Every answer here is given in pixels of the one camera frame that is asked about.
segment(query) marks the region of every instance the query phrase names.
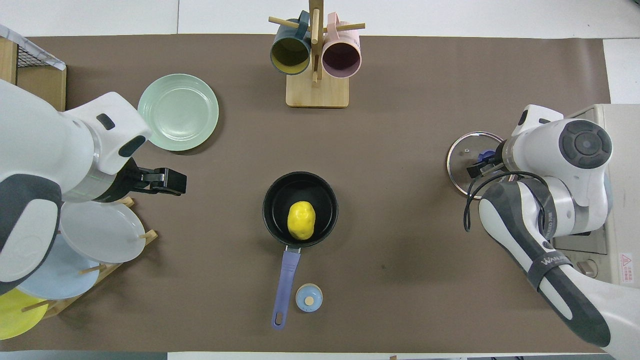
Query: pink mug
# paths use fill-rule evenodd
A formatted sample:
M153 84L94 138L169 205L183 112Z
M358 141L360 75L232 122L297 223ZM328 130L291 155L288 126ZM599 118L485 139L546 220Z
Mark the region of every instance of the pink mug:
M337 26L348 24L340 21L335 12L328 16L321 59L324 71L335 78L350 78L362 63L358 30L336 30Z

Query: white robotic arm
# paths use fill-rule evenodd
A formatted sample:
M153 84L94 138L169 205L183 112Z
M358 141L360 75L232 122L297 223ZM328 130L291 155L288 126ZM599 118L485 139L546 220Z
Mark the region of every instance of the white robotic arm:
M575 334L618 360L636 359L640 291L582 275L550 243L553 236L595 230L604 223L604 167L611 141L594 123L561 114L548 119L552 115L528 106L521 131L516 129L497 149L508 170L534 173L544 183L521 179L492 185L479 203L481 221Z
M63 201L186 191L186 176L136 166L131 155L151 130L114 92L59 113L0 80L0 110L0 295L44 260Z

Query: purple handle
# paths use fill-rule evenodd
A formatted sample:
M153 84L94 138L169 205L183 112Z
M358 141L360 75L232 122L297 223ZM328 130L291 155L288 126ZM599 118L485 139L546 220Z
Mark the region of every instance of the purple handle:
M298 267L299 261L299 252L285 251L284 255L282 255L282 267L280 268L276 304L273 306L273 317L271 318L271 326L276 330L282 330L284 323L287 321L287 310L289 309L293 277L296 275L296 268Z

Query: mug rack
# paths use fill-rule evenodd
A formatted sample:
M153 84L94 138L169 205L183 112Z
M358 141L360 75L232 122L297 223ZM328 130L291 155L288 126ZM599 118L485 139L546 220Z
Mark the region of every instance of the mug rack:
M130 198L130 197L125 197L123 199L118 200L117 202L119 202L121 204L124 204L128 208L130 208L131 206L133 206L135 204L133 199ZM157 237L158 237L158 234L156 233L155 230L149 230L145 234L140 235L141 239L145 239L145 247L147 245L149 245L149 243L154 241ZM92 286L92 288L93 288L96 285L98 285L98 283L100 283L104 278L109 276L120 265L122 265L122 264L100 264L100 265L94 266L92 268L81 270L79 273L80 274L86 274L86 273L91 272L91 271L99 271L100 272L100 274L98 275L98 279L95 281L95 284ZM38 302L36 304L30 305L30 306L27 306L27 307L23 307L22 308L22 312L33 310L33 309L35 309L37 307L40 307L40 306L48 305L49 308L47 309L47 312L44 314L43 319L50 318L52 316L56 316L56 315L60 314L60 312L62 312L69 305L71 305L71 303L73 303L74 301L79 299L82 295L78 295L76 297L72 297L72 298L69 298L69 299L63 299L63 300L43 300L43 301Z
M310 65L298 75L287 76L286 102L292 108L346 108L349 105L349 78L329 76L320 64L324 44L324 0L309 0L311 31ZM295 22L269 17L274 24L297 28ZM364 29L365 24L338 26L337 31Z

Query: yellow object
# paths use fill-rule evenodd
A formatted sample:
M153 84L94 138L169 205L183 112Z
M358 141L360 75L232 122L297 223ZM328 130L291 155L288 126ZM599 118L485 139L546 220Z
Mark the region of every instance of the yellow object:
M316 211L307 201L298 201L289 208L287 227L291 236L307 240L314 234Z
M26 295L18 289L0 296L0 340L18 336L34 327L49 306L44 305L25 312L22 312L22 308L41 301L42 299Z

